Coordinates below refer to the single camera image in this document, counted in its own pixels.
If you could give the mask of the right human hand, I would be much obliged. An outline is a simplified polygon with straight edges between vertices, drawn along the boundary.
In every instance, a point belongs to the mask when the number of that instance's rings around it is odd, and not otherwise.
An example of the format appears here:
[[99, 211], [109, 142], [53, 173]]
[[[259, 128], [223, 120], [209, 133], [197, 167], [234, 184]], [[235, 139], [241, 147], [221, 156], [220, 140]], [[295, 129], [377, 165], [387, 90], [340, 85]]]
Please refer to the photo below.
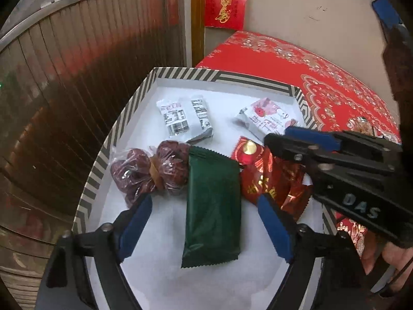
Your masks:
[[367, 231], [364, 240], [364, 250], [361, 256], [361, 262], [366, 274], [369, 274], [379, 255], [382, 255], [385, 262], [394, 266], [400, 271], [412, 258], [412, 248], [402, 249], [391, 242], [386, 242], [383, 246], [379, 244], [381, 239], [371, 232]]

